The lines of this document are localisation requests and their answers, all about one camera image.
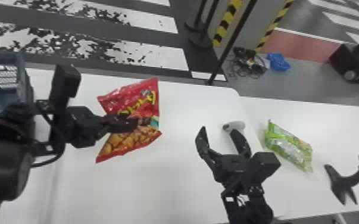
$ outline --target white table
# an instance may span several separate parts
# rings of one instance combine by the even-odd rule
[[[330,190],[324,164],[341,175],[357,171],[359,165],[359,107],[242,97],[252,126],[261,141],[268,119],[311,144],[314,173],[306,174],[280,158],[275,176],[286,185],[288,212],[280,219],[359,211],[359,184],[353,187],[358,205],[347,198],[343,206]]]
[[[53,71],[27,71],[36,97],[47,98]],[[71,103],[86,105],[95,114],[103,115],[98,95],[138,81],[84,74]],[[16,223],[227,222],[220,198],[223,187],[200,159],[194,139],[206,126],[213,149],[223,154],[236,153],[222,126],[232,120],[243,120],[251,126],[238,93],[228,88],[169,82],[160,82],[159,87],[163,135],[155,142],[100,164],[95,164],[95,157],[107,137],[87,149],[68,146],[57,164],[41,168],[45,172],[54,169],[51,176],[36,173],[42,170],[32,173],[22,198],[3,205],[0,217],[17,217],[11,212],[20,210],[23,218]],[[246,129],[244,134],[253,152],[263,150],[253,129]],[[268,203],[281,216],[286,213],[286,197],[275,194],[275,183],[275,178],[269,178],[263,186]],[[39,216],[39,221],[34,222],[33,216]]]

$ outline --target chip bag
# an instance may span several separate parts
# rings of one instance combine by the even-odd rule
[[[139,124],[133,132],[111,134],[100,150],[96,163],[145,147],[161,135],[158,130],[160,110],[157,78],[121,87],[97,99],[107,114],[138,118]]]
[[[289,160],[303,171],[313,171],[311,145],[287,132],[278,125],[268,121],[266,132],[267,148]]]

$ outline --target yellow and black striped pole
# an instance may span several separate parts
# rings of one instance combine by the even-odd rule
[[[233,21],[235,13],[241,5],[242,5],[242,0],[232,0],[230,2],[230,5],[228,6],[228,8],[226,9],[226,12],[224,14],[224,18],[222,19],[222,21],[218,27],[217,33],[214,35],[214,38],[213,38],[214,46],[216,46],[216,47],[221,46],[221,42],[226,36],[226,33],[228,31],[230,24]]]
[[[288,12],[289,8],[291,7],[292,3],[295,0],[287,0],[285,6],[279,11],[278,15],[275,17],[274,22],[268,27],[266,34],[260,39],[255,51],[260,52],[263,48],[264,44],[266,44],[267,40],[270,38],[270,35],[274,31],[274,29],[278,26],[279,21],[283,18],[283,16]]]

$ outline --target red floor marking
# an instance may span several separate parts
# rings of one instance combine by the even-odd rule
[[[261,52],[278,52],[288,58],[325,63],[339,46],[339,43],[274,30]]]

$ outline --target blue plastic bag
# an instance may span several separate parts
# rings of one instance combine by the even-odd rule
[[[271,62],[271,68],[276,71],[287,71],[291,67],[281,53],[268,53],[267,59]]]

